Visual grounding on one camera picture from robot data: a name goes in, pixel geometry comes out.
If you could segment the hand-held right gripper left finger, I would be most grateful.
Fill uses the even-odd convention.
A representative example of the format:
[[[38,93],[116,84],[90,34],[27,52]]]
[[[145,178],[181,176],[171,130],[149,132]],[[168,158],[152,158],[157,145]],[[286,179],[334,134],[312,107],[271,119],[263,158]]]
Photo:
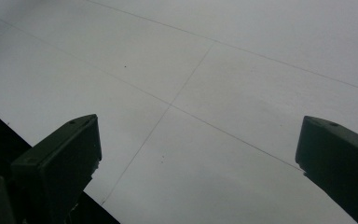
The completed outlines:
[[[98,117],[72,119],[11,163],[32,224],[63,224],[102,159]]]

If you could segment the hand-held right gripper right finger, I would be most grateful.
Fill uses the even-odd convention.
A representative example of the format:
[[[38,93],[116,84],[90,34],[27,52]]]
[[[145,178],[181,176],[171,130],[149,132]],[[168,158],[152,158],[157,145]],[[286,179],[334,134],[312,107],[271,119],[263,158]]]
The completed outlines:
[[[358,133],[330,120],[306,116],[296,163],[358,223]]]

